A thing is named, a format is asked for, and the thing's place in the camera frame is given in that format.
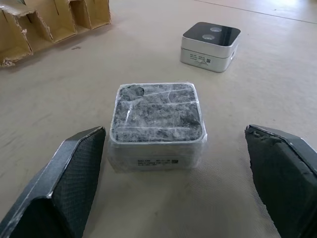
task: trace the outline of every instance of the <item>plastic-wrapped box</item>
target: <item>plastic-wrapped box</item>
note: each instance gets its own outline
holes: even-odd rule
[[[193,84],[120,86],[108,145],[108,160],[116,171],[193,168],[206,140]]]

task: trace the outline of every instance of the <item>cardboard divider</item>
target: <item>cardboard divider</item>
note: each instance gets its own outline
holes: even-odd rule
[[[52,34],[53,42],[59,42],[77,33],[74,20],[65,0],[25,0],[27,6],[37,10]]]
[[[108,0],[0,0],[0,66],[110,24]]]
[[[31,12],[26,6],[18,10],[25,14]],[[5,2],[0,2],[0,26],[0,66],[12,66],[15,61],[32,54],[26,30],[18,23],[16,9]]]
[[[91,29],[111,23],[108,0],[85,0]]]
[[[71,0],[69,6],[74,17],[77,31],[83,32],[92,29],[86,2],[84,0]]]
[[[52,36],[37,12],[18,18],[18,23],[22,29],[26,29],[26,39],[33,52],[53,44]]]

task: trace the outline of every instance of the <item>gray floor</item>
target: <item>gray floor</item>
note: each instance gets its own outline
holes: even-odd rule
[[[84,237],[278,237],[252,182],[244,128],[279,128],[317,148],[317,3],[208,2],[113,0],[111,26],[0,70],[0,219],[64,139],[109,129],[120,84],[192,82],[209,136],[201,165],[116,174],[105,153]],[[226,72],[179,61],[181,36],[199,21],[242,30]]]

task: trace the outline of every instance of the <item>square box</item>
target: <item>square box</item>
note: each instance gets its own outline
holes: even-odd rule
[[[198,22],[183,34],[180,61],[214,72],[224,72],[236,55],[241,31]]]
[[[108,147],[108,160],[116,171],[193,168],[206,140],[193,84],[120,86]]]

